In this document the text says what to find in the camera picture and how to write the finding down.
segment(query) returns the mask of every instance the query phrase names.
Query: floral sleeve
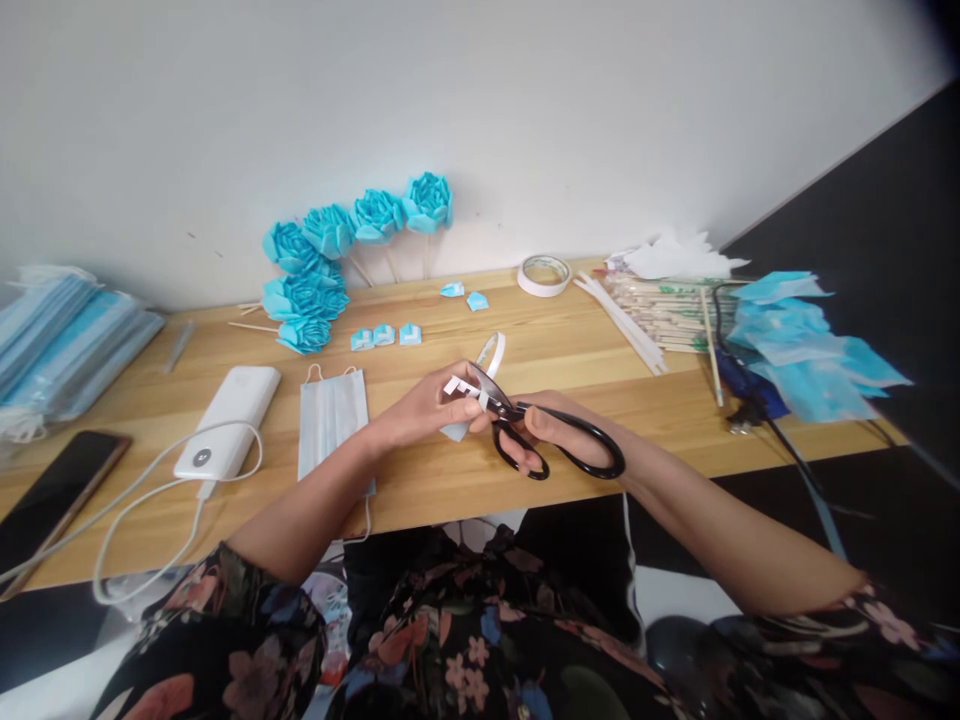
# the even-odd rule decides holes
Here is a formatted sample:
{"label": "floral sleeve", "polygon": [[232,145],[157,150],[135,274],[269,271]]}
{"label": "floral sleeve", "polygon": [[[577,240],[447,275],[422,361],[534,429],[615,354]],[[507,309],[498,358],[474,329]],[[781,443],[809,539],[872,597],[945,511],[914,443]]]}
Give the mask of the floral sleeve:
{"label": "floral sleeve", "polygon": [[299,717],[323,660],[306,594],[222,544],[147,608],[93,717]]}
{"label": "floral sleeve", "polygon": [[765,716],[821,707],[847,717],[935,717],[948,709],[957,717],[956,646],[895,608],[868,583],[806,615],[717,621],[731,650],[714,658],[724,699]]}

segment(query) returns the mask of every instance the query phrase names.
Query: wooden table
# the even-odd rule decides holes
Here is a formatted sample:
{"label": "wooden table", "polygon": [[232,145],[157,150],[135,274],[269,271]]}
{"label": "wooden table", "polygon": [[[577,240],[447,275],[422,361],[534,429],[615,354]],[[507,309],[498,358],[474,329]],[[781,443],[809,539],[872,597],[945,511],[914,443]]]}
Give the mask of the wooden table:
{"label": "wooden table", "polygon": [[[579,261],[575,269],[597,267]],[[324,375],[350,365],[364,370],[370,416],[375,417],[427,372],[460,358],[474,359],[494,331],[507,337],[497,383],[508,393],[554,388],[633,429],[709,477],[784,465],[789,456],[766,431],[752,437],[727,432],[710,385],[706,357],[667,353],[670,372],[653,377],[599,304],[572,284],[556,298],[527,295],[516,285],[516,270],[459,279],[467,293],[483,292],[490,309],[470,312],[466,298],[443,298],[440,287],[452,278],[408,282],[351,292],[347,311],[334,323],[333,339],[320,355],[301,357],[264,332],[230,327],[235,307],[181,313],[124,372],[94,408],[78,422],[27,447],[0,474],[0,516],[26,492],[43,468],[81,429],[106,429],[133,437],[130,451],[81,514],[104,507],[135,480],[160,451],[192,432],[204,409],[235,365],[271,365],[283,373],[264,419],[263,468],[254,477],[217,489],[204,511],[199,541],[188,556],[203,557],[246,519],[290,488],[297,479],[300,384],[311,363]],[[196,332],[171,375],[162,373],[180,329],[189,320]],[[263,313],[244,321],[275,326]],[[352,353],[349,338],[361,327],[412,322],[423,328],[423,344],[392,345]],[[903,441],[899,433],[888,431]],[[792,418],[783,428],[808,460],[876,450],[883,441],[863,424],[804,425]],[[470,436],[454,443],[437,435],[395,453],[377,476],[371,501],[373,531],[385,532],[514,508],[537,507],[619,492],[612,481],[573,469],[547,449],[551,477],[535,482],[519,477],[496,454],[490,437]],[[143,492],[168,482],[179,453],[162,463]],[[108,575],[162,566],[185,541],[196,507],[196,487],[174,488],[134,511],[118,530],[105,566]],[[89,580],[94,559],[112,515],[47,560],[28,588]],[[363,506],[347,519],[344,534],[360,534]]]}

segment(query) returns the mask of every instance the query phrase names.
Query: phone screen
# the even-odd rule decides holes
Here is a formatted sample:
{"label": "phone screen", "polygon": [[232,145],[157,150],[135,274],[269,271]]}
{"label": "phone screen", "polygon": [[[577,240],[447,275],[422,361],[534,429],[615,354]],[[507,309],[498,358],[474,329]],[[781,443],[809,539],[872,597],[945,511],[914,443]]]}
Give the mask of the phone screen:
{"label": "phone screen", "polygon": [[[77,433],[0,522],[0,572],[33,557],[117,447],[128,442],[115,435]],[[0,592],[6,585],[0,584]]]}

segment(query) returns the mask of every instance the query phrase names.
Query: white face mask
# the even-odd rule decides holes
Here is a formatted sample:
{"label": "white face mask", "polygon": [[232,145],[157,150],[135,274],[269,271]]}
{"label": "white face mask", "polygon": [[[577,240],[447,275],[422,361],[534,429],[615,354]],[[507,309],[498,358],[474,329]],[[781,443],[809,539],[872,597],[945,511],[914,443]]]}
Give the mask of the white face mask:
{"label": "white face mask", "polygon": [[[300,462],[297,479],[303,478],[347,438],[369,422],[367,415],[367,386],[363,370],[349,370],[338,377],[310,382],[310,372],[319,365],[311,365],[307,382],[300,386]],[[371,481],[367,495],[377,491],[376,480]]]}

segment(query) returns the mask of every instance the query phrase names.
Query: roll of tape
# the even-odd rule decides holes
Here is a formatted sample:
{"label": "roll of tape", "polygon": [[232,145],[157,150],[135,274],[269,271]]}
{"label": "roll of tape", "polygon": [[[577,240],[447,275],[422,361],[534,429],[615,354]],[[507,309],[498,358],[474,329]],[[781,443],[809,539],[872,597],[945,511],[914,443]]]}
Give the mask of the roll of tape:
{"label": "roll of tape", "polygon": [[[534,268],[547,268],[556,273],[560,282],[553,285],[544,285],[533,280],[528,272]],[[552,255],[531,255],[522,263],[517,270],[517,284],[526,292],[536,297],[556,297],[562,293],[570,283],[573,273],[570,272],[570,266],[560,258]]]}
{"label": "roll of tape", "polygon": [[[477,365],[483,368],[483,371],[493,379],[500,369],[500,362],[503,360],[503,351],[507,347],[507,338],[501,332],[495,332],[483,346],[483,350],[477,356]],[[490,357],[490,366],[483,367],[487,357]]]}

